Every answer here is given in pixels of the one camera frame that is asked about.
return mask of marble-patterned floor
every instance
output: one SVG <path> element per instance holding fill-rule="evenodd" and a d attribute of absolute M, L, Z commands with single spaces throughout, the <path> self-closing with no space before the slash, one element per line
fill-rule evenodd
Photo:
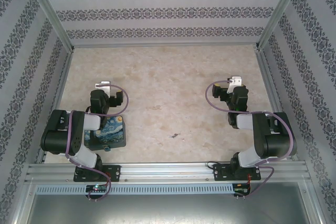
<path fill-rule="evenodd" d="M 253 144 L 252 131 L 229 126 L 227 114 L 208 105 L 204 92 L 211 82 L 232 75 L 242 76 L 249 89 L 250 111 L 271 110 L 252 46 L 76 49 L 60 109 L 85 110 L 94 84 L 111 80 L 130 97 L 122 115 L 127 145 L 98 151 L 103 162 L 228 161 Z M 210 100 L 226 108 L 219 99 Z M 46 163 L 67 162 L 46 157 Z"/>

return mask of black mounting bracket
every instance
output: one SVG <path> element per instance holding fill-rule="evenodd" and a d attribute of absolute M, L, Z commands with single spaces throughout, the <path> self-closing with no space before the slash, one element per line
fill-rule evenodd
<path fill-rule="evenodd" d="M 242 181 L 261 180 L 260 171 L 255 167 L 239 168 L 233 171 L 231 164 L 215 164 L 213 165 L 215 181 Z"/>
<path fill-rule="evenodd" d="M 120 165 L 103 165 L 102 172 L 111 178 L 111 182 L 119 182 L 120 179 Z M 106 182 L 105 176 L 100 175 L 91 170 L 79 168 L 76 166 L 74 174 L 74 182 Z"/>

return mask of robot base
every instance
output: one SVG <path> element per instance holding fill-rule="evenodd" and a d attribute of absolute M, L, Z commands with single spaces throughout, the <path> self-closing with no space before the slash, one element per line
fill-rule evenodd
<path fill-rule="evenodd" d="M 100 156 L 97 155 L 97 163 L 94 168 L 107 174 L 110 177 L 111 182 L 119 182 L 120 165 L 103 165 Z M 105 176 L 93 172 L 91 170 L 83 169 L 76 166 L 74 174 L 74 182 L 106 182 L 106 181 L 107 179 Z"/>
<path fill-rule="evenodd" d="M 230 164 L 214 164 L 213 170 L 215 181 L 261 180 L 259 169 L 239 165 L 238 153 L 233 155 Z"/>

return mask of cable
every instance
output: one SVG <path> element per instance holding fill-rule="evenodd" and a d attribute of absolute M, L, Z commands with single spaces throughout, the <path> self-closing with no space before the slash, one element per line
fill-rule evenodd
<path fill-rule="evenodd" d="M 247 174 L 247 184 L 248 184 L 248 189 L 247 190 L 249 190 L 249 189 L 251 189 L 251 175 L 250 175 L 250 173 L 249 174 Z"/>
<path fill-rule="evenodd" d="M 211 170 L 213 170 L 213 169 L 214 169 L 214 167 L 210 167 L 210 166 L 209 166 L 209 163 L 214 163 L 214 164 L 217 164 L 217 165 L 222 165 L 220 162 L 216 162 L 216 161 L 209 161 L 208 163 L 206 163 L 206 166 L 207 166 L 209 169 L 211 169 Z"/>
<path fill-rule="evenodd" d="M 250 197 L 251 195 L 255 194 L 257 191 L 259 191 L 262 186 L 264 186 L 266 184 L 266 182 L 271 178 L 271 176 L 274 173 L 274 168 L 272 166 L 260 166 L 259 169 L 271 169 L 271 173 L 268 175 L 267 178 L 265 178 L 265 180 L 256 188 L 254 189 L 252 192 L 250 192 L 248 195 L 246 195 L 245 197 Z"/>
<path fill-rule="evenodd" d="M 219 107 L 213 105 L 213 104 L 211 103 L 211 101 L 209 100 L 209 98 L 208 98 L 208 90 L 209 90 L 209 88 L 210 88 L 212 85 L 217 84 L 217 83 L 223 83 L 223 82 L 224 82 L 224 83 L 230 83 L 230 81 L 228 81 L 228 80 L 215 81 L 215 82 L 211 83 L 211 84 L 206 88 L 206 90 L 205 90 L 205 99 L 206 99 L 206 101 L 210 104 L 210 106 L 214 107 L 215 109 L 217 109 L 217 110 L 219 110 L 219 111 L 223 111 L 223 112 L 227 112 L 227 113 L 237 113 L 237 114 L 259 114 L 259 113 L 264 113 L 264 114 L 269 114 L 269 115 L 275 117 L 275 118 L 276 118 L 276 119 L 277 119 L 277 120 L 278 120 L 278 121 L 285 127 L 285 129 L 286 129 L 286 131 L 288 132 L 288 135 L 289 135 L 289 148 L 288 148 L 288 151 L 286 152 L 286 154 L 285 154 L 284 156 L 279 157 L 279 158 L 269 158 L 269 159 L 265 159 L 265 160 L 262 160 L 262 161 L 258 162 L 257 164 L 255 164 L 256 167 L 259 167 L 259 169 L 260 169 L 260 168 L 262 168 L 262 169 L 271 169 L 272 172 L 270 173 L 270 175 L 269 175 L 267 178 L 265 178 L 265 180 L 261 183 L 260 186 L 258 186 L 255 190 L 253 190 L 253 191 L 249 194 L 249 196 L 250 196 L 250 195 L 254 194 L 255 192 L 259 191 L 260 188 L 261 188 L 261 187 L 262 187 L 262 186 L 263 186 L 263 185 L 264 185 L 264 184 L 271 178 L 271 176 L 272 176 L 273 173 L 274 173 L 274 168 L 273 168 L 273 167 L 271 167 L 271 166 L 263 166 L 263 167 L 260 167 L 260 165 L 262 165 L 262 164 L 264 164 L 264 163 L 268 163 L 268 161 L 280 161 L 280 160 L 282 160 L 282 159 L 284 159 L 284 158 L 287 158 L 287 157 L 290 155 L 290 153 L 291 153 L 292 150 L 293 150 L 293 145 L 294 145 L 293 134 L 292 134 L 292 132 L 291 132 L 289 126 L 285 123 L 285 121 L 284 121 L 281 117 L 279 117 L 278 115 L 276 115 L 276 114 L 274 114 L 274 113 L 272 113 L 272 112 L 268 112 L 268 111 L 234 111 L 234 110 L 225 110 L 225 109 L 221 109 L 221 108 L 219 108 Z"/>
<path fill-rule="evenodd" d="M 126 108 L 128 107 L 128 104 L 129 104 L 129 97 L 128 97 L 128 94 L 126 93 L 126 91 L 124 89 L 122 89 L 121 87 L 119 86 L 116 86 L 116 85 L 112 85 L 112 84 L 101 84 L 101 85 L 98 85 L 97 87 L 115 87 L 115 88 L 118 88 L 120 90 L 122 90 L 125 95 L 126 95 L 126 98 L 127 98 L 127 102 L 126 102 L 126 106 L 123 110 L 121 110 L 120 112 L 116 113 L 116 114 L 109 114 L 109 115 L 105 115 L 105 114 L 95 114 L 95 113 L 86 113 L 86 114 L 91 114 L 91 115 L 98 115 L 98 116 L 106 116 L 106 117 L 112 117 L 112 116 L 117 116 L 117 115 L 120 115 L 122 112 L 124 112 L 126 110 Z M 84 165 L 81 165 L 79 163 L 77 163 L 76 161 L 74 161 L 70 155 L 69 155 L 69 150 L 70 150 L 70 141 L 71 141 L 71 127 L 72 127 L 72 114 L 75 110 L 72 110 L 70 112 L 70 115 L 69 115 L 69 125 L 68 125 L 68 141 L 67 141 L 67 148 L 66 148 L 66 151 L 65 151 L 65 157 L 68 159 L 68 161 L 70 161 L 71 163 L 73 163 L 74 165 L 80 167 L 80 168 L 84 168 L 84 169 L 87 169 L 87 170 L 91 170 L 93 172 L 96 172 L 96 173 L 99 173 L 101 175 L 103 175 L 104 177 L 107 178 L 107 183 L 109 184 L 109 189 L 106 190 L 105 194 L 103 194 L 100 198 L 98 199 L 95 199 L 94 201 L 97 202 L 97 201 L 100 201 L 102 199 L 104 199 L 107 194 L 109 194 L 110 190 L 111 190 L 111 187 L 112 187 L 112 183 L 111 183 L 111 179 L 110 177 L 97 170 L 97 169 L 94 169 L 94 168 L 91 168 L 91 167 L 87 167 L 87 166 L 84 166 Z M 89 198 L 89 201 L 92 200 L 92 198 L 90 198 L 90 195 L 93 191 L 89 191 L 89 194 L 88 194 L 88 198 Z"/>

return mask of robotic arm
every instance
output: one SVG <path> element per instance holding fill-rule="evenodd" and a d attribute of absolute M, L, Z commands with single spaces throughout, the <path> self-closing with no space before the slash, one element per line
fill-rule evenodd
<path fill-rule="evenodd" d="M 122 91 L 116 93 L 116 98 L 110 97 L 110 87 L 116 87 Z M 125 108 L 117 114 L 107 115 L 109 107 L 122 104 L 123 92 L 125 91 L 121 87 L 111 85 L 109 81 L 96 83 L 96 90 L 91 92 L 91 106 L 88 107 L 91 114 L 72 111 L 70 122 L 70 112 L 53 110 L 51 113 L 41 138 L 41 148 L 56 155 L 65 154 L 69 161 L 77 165 L 75 182 L 105 182 L 106 174 L 109 174 L 112 181 L 119 181 L 120 166 L 103 165 L 100 156 L 85 147 L 83 139 L 85 131 L 101 130 L 107 122 L 107 117 L 119 115 L 127 108 L 128 95 L 125 92 L 127 97 Z"/>
<path fill-rule="evenodd" d="M 65 154 L 68 142 L 69 114 L 65 110 L 53 110 L 41 138 L 43 151 L 53 154 Z M 73 111 L 69 155 L 80 166 L 87 166 L 102 171 L 100 156 L 82 144 L 85 130 L 98 130 L 100 117 L 85 114 L 84 111 Z M 101 175 L 80 167 L 76 167 L 77 175 L 87 174 L 91 181 L 99 181 Z"/>
<path fill-rule="evenodd" d="M 242 85 L 240 76 L 233 76 L 228 79 L 229 87 L 221 88 L 214 84 L 212 95 L 214 98 L 220 98 L 226 102 L 231 111 L 247 111 L 248 89 Z M 284 112 L 274 113 L 279 116 L 289 127 L 288 117 Z M 238 114 L 229 112 L 228 122 L 234 129 L 253 130 L 254 145 L 246 151 L 236 153 L 230 161 L 229 169 L 225 174 L 219 174 L 218 178 L 242 179 L 247 174 L 253 174 L 256 171 L 256 165 L 268 158 L 277 158 L 284 156 L 290 147 L 289 133 L 284 125 L 274 116 L 260 113 Z M 297 151 L 296 140 L 293 138 L 293 149 L 290 155 L 295 155 Z M 260 176 L 255 176 L 255 180 L 259 180 Z"/>

